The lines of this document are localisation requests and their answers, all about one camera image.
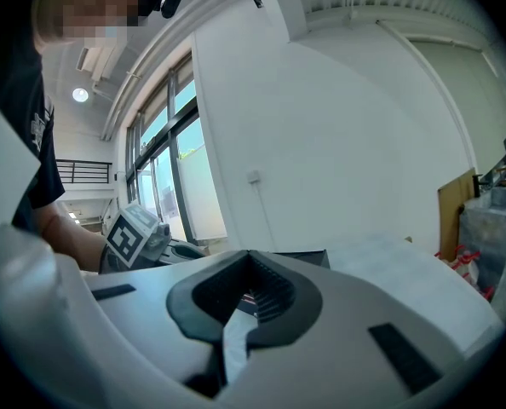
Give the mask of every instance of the ceiling light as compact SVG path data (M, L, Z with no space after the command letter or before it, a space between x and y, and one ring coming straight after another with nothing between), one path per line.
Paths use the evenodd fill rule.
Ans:
M76 88L73 90L73 99L79 103L83 103L89 99L89 93L86 89Z

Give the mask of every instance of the window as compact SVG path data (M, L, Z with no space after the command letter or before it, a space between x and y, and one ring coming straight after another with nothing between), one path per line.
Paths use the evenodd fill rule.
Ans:
M227 232L205 151L190 56L149 96L126 144L129 201L138 198L167 222L173 238L206 246L208 252L225 250Z

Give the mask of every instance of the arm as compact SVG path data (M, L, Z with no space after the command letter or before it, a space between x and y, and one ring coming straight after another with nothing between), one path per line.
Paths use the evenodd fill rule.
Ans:
M106 241L62 215L56 203L33 211L41 236L56 253L71 256L82 270L98 272Z

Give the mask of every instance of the railing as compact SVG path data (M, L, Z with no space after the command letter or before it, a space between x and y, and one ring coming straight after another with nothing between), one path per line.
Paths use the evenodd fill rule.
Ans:
M109 183L111 163L56 159L62 183Z

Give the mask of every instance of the black rubber pad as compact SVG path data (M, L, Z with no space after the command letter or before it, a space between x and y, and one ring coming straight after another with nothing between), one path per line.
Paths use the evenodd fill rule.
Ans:
M94 299L99 302L100 300L106 300L107 298L122 296L129 292L135 291L135 287L132 285L117 285L111 288L103 288L100 290L93 290L92 295Z
M371 327L369 333L412 394L440 379L440 374L392 324Z

